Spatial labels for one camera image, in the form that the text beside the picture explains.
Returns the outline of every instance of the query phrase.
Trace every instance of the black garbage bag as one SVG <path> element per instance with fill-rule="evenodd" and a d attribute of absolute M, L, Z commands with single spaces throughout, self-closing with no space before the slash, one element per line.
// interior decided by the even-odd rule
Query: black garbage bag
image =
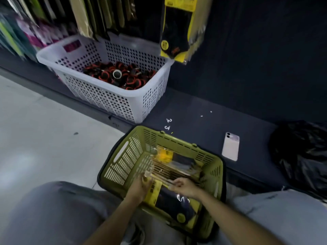
<path fill-rule="evenodd" d="M 272 160 L 293 187 L 327 199 L 326 125 L 284 123 L 272 133 L 268 147 Z"/>

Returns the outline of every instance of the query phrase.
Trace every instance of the white phone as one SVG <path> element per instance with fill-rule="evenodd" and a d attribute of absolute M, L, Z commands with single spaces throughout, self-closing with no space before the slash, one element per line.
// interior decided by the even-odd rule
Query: white phone
<path fill-rule="evenodd" d="M 240 137 L 226 132 L 222 155 L 233 161 L 237 161 Z"/>

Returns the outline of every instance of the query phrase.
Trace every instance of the white plastic basket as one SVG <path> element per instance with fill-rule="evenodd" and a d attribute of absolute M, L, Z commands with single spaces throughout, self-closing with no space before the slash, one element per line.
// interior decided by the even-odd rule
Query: white plastic basket
<path fill-rule="evenodd" d="M 141 123 L 164 94 L 174 61 L 158 56 L 160 47 L 153 42 L 115 34 L 110 34 L 110 39 L 99 37 L 97 42 L 74 35 L 40 50 L 36 57 L 52 68 L 75 96 Z M 86 65 L 97 61 L 136 63 L 141 70 L 157 70 L 157 73 L 145 86 L 124 90 L 82 73 Z"/>

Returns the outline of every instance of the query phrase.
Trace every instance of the green plastic basket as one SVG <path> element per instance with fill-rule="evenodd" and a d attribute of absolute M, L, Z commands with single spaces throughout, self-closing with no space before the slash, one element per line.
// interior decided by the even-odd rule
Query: green plastic basket
<path fill-rule="evenodd" d="M 187 143 L 163 131 L 155 131 L 141 125 L 133 127 L 110 151 L 98 175 L 97 181 L 100 187 L 124 198 L 135 176 L 149 168 L 150 156 L 156 153 L 154 148 L 157 145 L 202 162 L 204 176 L 200 181 L 203 189 L 220 201 L 225 201 L 225 164 L 219 156 L 199 148 L 196 144 Z M 208 242 L 213 230 L 217 228 L 205 208 L 202 208 L 193 232 L 185 230 L 183 225 L 148 205 L 142 204 L 141 208 L 198 242 Z"/>

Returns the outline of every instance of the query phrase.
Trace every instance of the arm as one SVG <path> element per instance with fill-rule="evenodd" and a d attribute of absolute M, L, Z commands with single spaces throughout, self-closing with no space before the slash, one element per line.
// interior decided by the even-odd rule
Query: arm
<path fill-rule="evenodd" d="M 86 240 L 83 245 L 120 245 L 137 206 L 144 200 L 152 181 L 142 181 L 139 175 L 129 188 L 125 199 L 114 213 Z"/>
<path fill-rule="evenodd" d="M 218 201 L 186 178 L 178 178 L 171 190 L 198 199 L 234 245 L 283 245 L 271 232 Z"/>

